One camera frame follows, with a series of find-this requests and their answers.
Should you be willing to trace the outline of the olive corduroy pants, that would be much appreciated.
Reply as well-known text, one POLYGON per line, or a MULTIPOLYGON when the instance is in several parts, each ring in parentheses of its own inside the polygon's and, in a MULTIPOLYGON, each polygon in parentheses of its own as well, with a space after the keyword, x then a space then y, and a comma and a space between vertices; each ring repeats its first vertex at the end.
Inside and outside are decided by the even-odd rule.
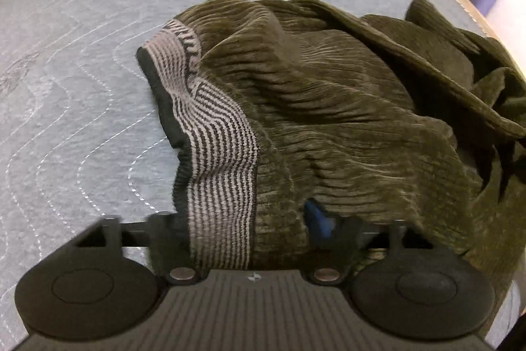
POLYGON ((504 301, 525 250, 525 83, 499 41, 428 0, 404 19, 209 0, 136 59, 178 151, 178 235, 197 266, 298 263, 315 200, 416 225, 504 301))

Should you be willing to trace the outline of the grey quilted mattress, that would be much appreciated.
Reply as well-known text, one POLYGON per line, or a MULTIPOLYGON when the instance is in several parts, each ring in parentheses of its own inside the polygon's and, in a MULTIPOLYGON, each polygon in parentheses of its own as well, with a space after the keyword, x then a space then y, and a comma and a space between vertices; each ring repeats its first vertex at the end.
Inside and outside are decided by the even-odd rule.
MULTIPOLYGON (((503 308, 465 254, 409 223, 345 282, 282 268, 202 268, 193 285, 116 284, 104 218, 178 212, 178 151, 137 59, 209 0, 1 0, 4 350, 492 350, 503 308)), ((319 0, 404 19, 413 0, 319 0)), ((428 0, 488 37, 456 0, 428 0)))

